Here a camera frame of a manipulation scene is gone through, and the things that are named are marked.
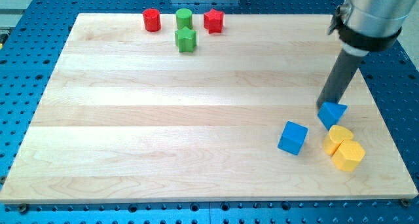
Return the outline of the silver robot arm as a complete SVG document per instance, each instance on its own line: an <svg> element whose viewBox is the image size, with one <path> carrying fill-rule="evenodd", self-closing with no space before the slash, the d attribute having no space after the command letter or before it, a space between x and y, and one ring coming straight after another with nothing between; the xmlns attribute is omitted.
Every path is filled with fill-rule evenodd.
<svg viewBox="0 0 419 224"><path fill-rule="evenodd" d="M342 49L357 57L390 48L417 0L344 0L328 29L338 31Z"/></svg>

